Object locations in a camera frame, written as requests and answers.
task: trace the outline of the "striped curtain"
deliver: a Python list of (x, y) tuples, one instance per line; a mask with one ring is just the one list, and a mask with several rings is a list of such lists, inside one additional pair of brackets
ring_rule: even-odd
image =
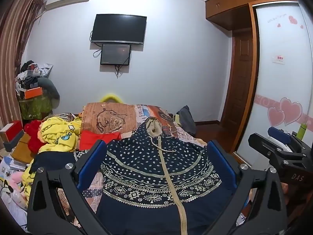
[(0, 19), (0, 128), (21, 120), (16, 99), (15, 77), (43, 0), (14, 0)]

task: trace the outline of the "orange box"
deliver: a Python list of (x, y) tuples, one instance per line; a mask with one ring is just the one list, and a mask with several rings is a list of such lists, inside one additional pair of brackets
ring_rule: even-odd
[(41, 87), (36, 87), (32, 89), (28, 89), (25, 91), (25, 99), (33, 98), (36, 96), (42, 95), (42, 88)]

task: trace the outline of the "red cloth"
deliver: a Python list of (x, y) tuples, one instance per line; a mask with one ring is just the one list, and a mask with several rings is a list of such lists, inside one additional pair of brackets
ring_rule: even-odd
[(28, 124), (25, 124), (24, 131), (30, 136), (30, 140), (27, 143), (29, 150), (35, 154), (38, 153), (39, 149), (47, 144), (42, 143), (37, 136), (39, 126), (42, 122), (40, 120), (33, 120)]
[(120, 132), (96, 134), (91, 131), (83, 130), (80, 136), (79, 150), (90, 149), (98, 139), (108, 144), (111, 140), (120, 140), (122, 137)]

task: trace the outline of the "bolt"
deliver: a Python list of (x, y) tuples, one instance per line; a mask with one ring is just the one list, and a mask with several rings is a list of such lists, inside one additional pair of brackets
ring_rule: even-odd
[(248, 169), (249, 166), (247, 164), (240, 164), (241, 169)]
[(270, 172), (271, 172), (271, 173), (276, 173), (276, 169), (273, 168), (273, 167), (270, 167)]
[(74, 165), (71, 163), (65, 165), (65, 169), (72, 169), (73, 167)]
[(37, 169), (37, 172), (38, 173), (42, 173), (44, 171), (44, 168), (43, 167), (39, 167), (38, 169)]

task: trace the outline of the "flat screen tv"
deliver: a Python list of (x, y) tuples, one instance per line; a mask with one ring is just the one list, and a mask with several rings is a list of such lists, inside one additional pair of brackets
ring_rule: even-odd
[(91, 42), (143, 44), (147, 17), (122, 14), (97, 14)]

